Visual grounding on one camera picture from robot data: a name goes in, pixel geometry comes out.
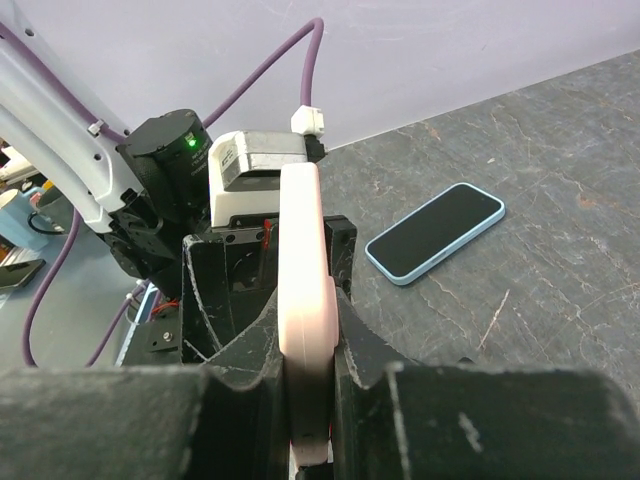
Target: purple cable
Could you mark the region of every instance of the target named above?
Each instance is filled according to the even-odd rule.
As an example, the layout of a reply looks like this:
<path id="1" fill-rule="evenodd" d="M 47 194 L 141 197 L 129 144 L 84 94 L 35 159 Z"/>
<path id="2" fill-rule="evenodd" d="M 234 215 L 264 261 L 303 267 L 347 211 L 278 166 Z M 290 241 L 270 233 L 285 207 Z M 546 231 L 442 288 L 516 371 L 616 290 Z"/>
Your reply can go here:
<path id="1" fill-rule="evenodd" d="M 38 56 L 27 47 L 4 23 L 0 21 L 0 39 L 4 38 L 31 66 L 45 79 L 45 81 L 53 88 L 60 97 L 80 115 L 84 121 L 92 125 L 100 119 L 93 115 L 87 107 L 60 81 L 58 77 L 47 67 Z M 123 135 L 103 124 L 100 132 L 110 140 L 116 143 L 123 143 L 126 139 Z"/>
<path id="2" fill-rule="evenodd" d="M 107 328 L 107 332 L 104 334 L 104 337 L 102 337 L 100 344 L 96 348 L 96 351 L 93 352 L 93 355 L 91 355 L 91 358 L 89 359 L 85 367 L 90 367 L 94 363 L 96 363 L 96 360 L 98 360 L 98 357 L 104 350 L 104 347 L 107 346 L 107 342 L 111 338 L 111 335 L 113 334 L 113 331 L 115 330 L 116 325 L 118 325 L 118 322 L 120 321 L 124 313 L 127 311 L 127 308 L 129 308 L 129 305 L 131 305 L 131 301 L 133 300 L 133 297 L 136 297 L 137 295 L 141 294 L 147 288 L 148 284 L 149 282 L 145 281 L 141 285 L 138 285 L 133 290 L 133 292 L 131 292 L 132 298 L 127 298 L 125 299 L 124 302 L 122 302 L 122 305 L 120 305 L 120 309 L 116 313 L 115 317 L 113 317 L 113 320 L 111 320 L 111 323 L 109 324 L 109 328 Z"/>
<path id="3" fill-rule="evenodd" d="M 81 221 L 82 221 L 82 217 L 80 216 L 80 213 L 78 213 L 77 210 L 74 210 L 73 221 L 71 222 L 71 229 L 69 230 L 69 235 L 67 236 L 67 239 L 64 242 L 62 250 L 60 250 L 60 253 L 58 254 L 58 258 L 56 258 L 56 261 L 53 263 L 53 265 L 51 266 L 51 269 L 47 272 L 47 275 L 44 277 L 44 279 L 42 280 L 42 283 L 38 287 L 38 291 L 34 295 L 33 302 L 31 303 L 31 306 L 29 307 L 29 311 L 27 312 L 27 318 L 24 322 L 24 327 L 22 330 L 22 358 L 24 359 L 24 363 L 28 367 L 38 366 L 38 364 L 36 363 L 36 360 L 33 358 L 33 353 L 31 352 L 31 329 L 33 327 L 33 320 L 36 317 L 38 308 L 40 307 L 40 304 L 42 303 L 42 299 L 47 293 L 47 290 L 49 289 L 51 282 L 53 282 L 53 279 L 58 274 L 58 271 L 62 267 L 62 264 L 69 256 L 71 247 L 73 246 L 73 243 L 75 242 L 78 236 L 78 229 L 80 228 Z M 140 293 L 142 293 L 144 289 L 147 287 L 147 285 L 148 285 L 147 282 L 144 282 L 141 285 L 138 285 L 138 287 L 136 287 L 133 290 L 132 296 L 135 297 Z M 100 342 L 100 345 L 98 345 L 98 348 L 96 348 L 96 351 L 93 353 L 93 355 L 87 362 L 87 365 L 86 365 L 87 367 L 90 367 L 96 362 L 96 360 L 104 350 L 104 347 L 106 346 L 107 342 L 109 341 L 109 338 L 113 333 L 113 330 L 116 328 L 118 321 L 120 320 L 122 315 L 124 315 L 124 312 L 127 310 L 127 308 L 129 308 L 130 303 L 131 303 L 130 298 L 125 299 L 125 301 L 122 303 L 122 305 L 120 306 L 120 310 L 118 310 L 118 313 L 109 324 L 107 333 L 105 334 L 102 341 Z"/>
<path id="4" fill-rule="evenodd" d="M 307 56 L 302 69 L 302 85 L 300 87 L 300 105 L 311 106 L 311 88 L 313 85 L 313 71 L 318 58 L 318 50 L 324 33 L 324 21 L 321 18 L 310 20 L 304 27 L 294 33 L 286 42 L 260 64 L 260 66 L 224 101 L 214 112 L 202 122 L 205 128 L 209 128 L 218 118 L 226 112 L 249 88 L 258 80 L 264 72 L 269 70 L 280 57 L 287 53 L 291 47 L 313 31 Z"/>

